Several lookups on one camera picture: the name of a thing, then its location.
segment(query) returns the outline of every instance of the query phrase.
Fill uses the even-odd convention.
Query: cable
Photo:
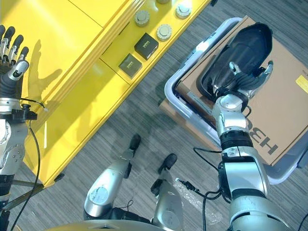
[[[131,199],[131,200],[128,201],[128,203],[127,203],[126,206],[124,206],[124,207],[119,207],[119,208],[126,208],[127,211],[129,212],[129,207],[132,206],[133,203],[134,203],[134,200]]]
[[[45,107],[45,105],[42,102],[38,102],[36,100],[31,100],[31,99],[26,99],[26,98],[20,98],[20,100],[37,103],[44,108],[44,111],[48,111],[48,109]]]
[[[209,194],[217,194],[216,196],[214,197],[207,197]],[[221,195],[221,189],[218,189],[216,192],[211,192],[211,191],[208,191],[205,195],[204,195],[204,198],[203,198],[203,203],[202,203],[202,220],[203,220],[203,231],[206,231],[206,220],[205,220],[205,203],[206,203],[206,200],[215,200],[217,198],[219,198]]]
[[[224,199],[225,202],[227,202],[228,204],[231,203],[231,201],[229,201],[227,198],[226,198],[226,195],[225,193],[221,190],[221,195],[222,195],[222,198]]]
[[[249,112],[247,113],[247,115],[245,115],[245,118],[247,118],[250,115],[251,111],[252,111],[250,106],[247,105],[246,107],[248,107]]]
[[[297,231],[300,231],[300,228],[302,227],[302,225],[303,225],[303,223],[304,223],[304,221],[305,221],[305,219],[308,217],[308,213],[304,216],[304,218],[302,219],[302,222],[300,223],[300,225],[299,225],[299,228],[298,228],[298,230]]]
[[[203,159],[205,162],[207,162],[209,165],[211,165],[217,172],[218,172],[218,168],[213,165],[211,162],[209,162],[208,160],[206,160],[203,156],[200,155],[200,153],[198,153],[196,150],[200,150],[200,151],[204,151],[204,152],[209,152],[209,153],[221,153],[219,151],[212,151],[212,150],[207,150],[207,149],[203,149],[203,148],[193,148],[193,151],[201,158]]]
[[[31,196],[32,196],[32,194],[33,194],[33,192],[34,192],[36,186],[37,186],[38,179],[39,179],[39,170],[40,170],[40,152],[39,152],[39,144],[38,144],[38,140],[37,140],[37,138],[36,138],[36,136],[35,136],[35,134],[34,134],[32,128],[31,128],[31,121],[29,122],[29,130],[30,130],[30,132],[31,132],[31,134],[32,134],[32,136],[33,136],[33,139],[34,139],[34,141],[35,141],[35,145],[36,145],[37,151],[38,151],[38,171],[37,171],[37,176],[36,176],[35,181],[34,181],[33,188],[32,188],[32,190],[31,190],[31,192],[30,192],[28,198],[26,199],[26,201],[25,201],[23,207],[21,208],[19,214],[17,215],[17,217],[16,217],[16,219],[15,219],[15,221],[14,221],[12,227],[11,227],[11,231],[13,231],[13,229],[14,229],[14,227],[15,227],[15,225],[16,225],[16,223],[17,223],[19,217],[20,217],[20,215],[22,214],[22,212],[23,212],[25,206],[27,205],[28,201],[30,200],[30,198],[31,198]]]

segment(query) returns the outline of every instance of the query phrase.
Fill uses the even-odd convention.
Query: robot leg
[[[159,168],[160,176],[151,187],[151,192],[158,196],[153,224],[168,231],[182,231],[183,206],[179,192],[173,187],[169,169],[176,161],[176,155],[170,154]]]

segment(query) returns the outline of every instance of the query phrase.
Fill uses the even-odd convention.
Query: small black box
[[[142,67],[142,64],[129,53],[121,62],[119,67],[130,77],[134,77],[137,71],[139,71],[139,69]]]
[[[148,60],[158,48],[158,42],[148,33],[145,33],[135,45],[135,51],[145,60]]]

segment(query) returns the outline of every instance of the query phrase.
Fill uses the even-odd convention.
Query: round knob
[[[161,41],[166,41],[171,37],[172,28],[168,24],[162,24],[157,29],[157,37]]]
[[[186,6],[183,3],[180,3],[176,10],[175,10],[175,14],[178,18],[184,19],[187,18],[192,12],[192,8],[189,6]]]
[[[170,0],[156,0],[156,1],[159,2],[160,4],[166,4]]]
[[[150,20],[150,14],[147,11],[138,11],[135,14],[135,22],[140,27],[148,25],[149,20]]]

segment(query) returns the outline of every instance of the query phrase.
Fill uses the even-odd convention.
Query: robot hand
[[[13,26],[5,31],[5,27],[0,25],[0,98],[20,99],[22,77],[29,68],[29,63],[25,60],[29,52],[28,47],[22,49],[17,59],[18,50],[24,37],[18,35],[10,48],[14,33]]]

